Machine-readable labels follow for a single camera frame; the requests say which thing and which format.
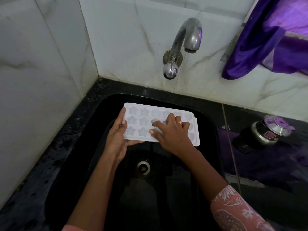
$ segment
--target sink basin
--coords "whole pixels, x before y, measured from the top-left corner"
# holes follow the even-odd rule
[[[52,230],[67,222],[126,102],[193,112],[201,141],[197,148],[221,173],[216,128],[206,114],[146,97],[111,95],[95,110],[49,190],[45,216]],[[206,225],[219,230],[187,167],[159,143],[129,147],[115,174],[104,230],[193,230]]]

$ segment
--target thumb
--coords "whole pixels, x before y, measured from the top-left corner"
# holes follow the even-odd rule
[[[126,131],[126,128],[127,128],[127,123],[126,123],[126,120],[123,119],[122,125],[121,125],[120,128],[118,129],[118,132],[121,133],[121,134],[123,135],[124,132]]]
[[[164,137],[157,130],[150,129],[149,133],[153,135],[153,137],[157,139],[161,144],[165,141]]]

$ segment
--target faucet knob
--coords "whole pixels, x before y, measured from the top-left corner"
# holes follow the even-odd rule
[[[179,67],[174,62],[168,62],[164,65],[163,73],[166,79],[174,79],[177,76]]]

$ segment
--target forearm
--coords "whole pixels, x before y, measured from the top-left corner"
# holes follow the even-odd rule
[[[116,167],[114,156],[104,152],[67,224],[87,231],[103,230]]]
[[[183,151],[185,152],[179,154],[180,159],[193,174],[205,198],[211,202],[222,189],[228,186],[228,183],[195,147],[183,149]]]

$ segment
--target sleeve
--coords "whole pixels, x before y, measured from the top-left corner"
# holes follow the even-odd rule
[[[80,228],[77,228],[75,226],[72,226],[72,225],[65,225],[62,229],[62,231],[85,231],[84,229],[80,229]]]
[[[211,212],[223,231],[275,231],[230,185],[212,200]]]

